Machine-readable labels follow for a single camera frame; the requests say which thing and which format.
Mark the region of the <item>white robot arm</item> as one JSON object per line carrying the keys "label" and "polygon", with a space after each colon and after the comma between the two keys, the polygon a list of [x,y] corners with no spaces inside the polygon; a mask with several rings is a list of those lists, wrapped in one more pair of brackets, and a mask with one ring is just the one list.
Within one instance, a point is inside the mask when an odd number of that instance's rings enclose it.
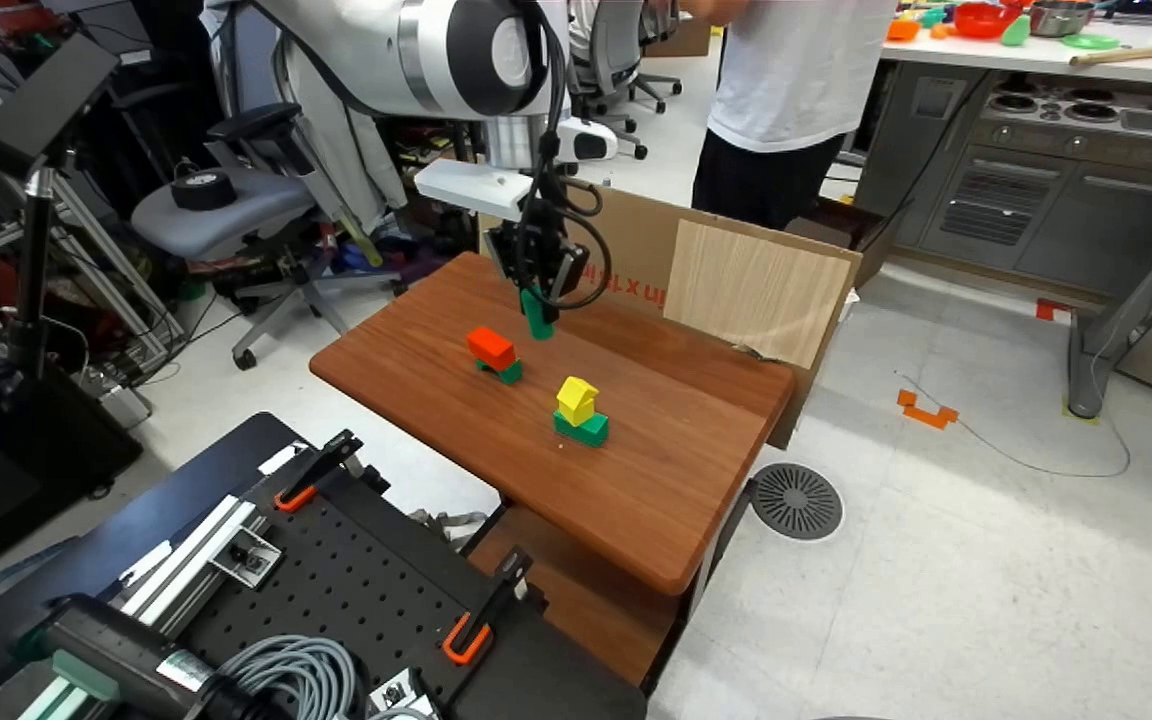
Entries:
{"label": "white robot arm", "polygon": [[553,329],[588,264],[566,233],[566,0],[257,0],[257,10],[356,111],[487,130],[486,163],[431,161],[418,171],[418,190],[500,222],[494,244],[521,313]]}

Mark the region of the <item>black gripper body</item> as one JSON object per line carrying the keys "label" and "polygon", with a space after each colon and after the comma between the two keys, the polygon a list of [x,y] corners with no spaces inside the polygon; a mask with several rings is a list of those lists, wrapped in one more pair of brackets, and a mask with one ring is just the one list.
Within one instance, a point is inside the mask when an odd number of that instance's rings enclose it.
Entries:
{"label": "black gripper body", "polygon": [[588,264],[588,254],[570,240],[557,206],[533,206],[521,222],[494,228],[487,240],[505,276],[515,289],[529,280],[535,297],[548,297],[553,280],[570,297]]}

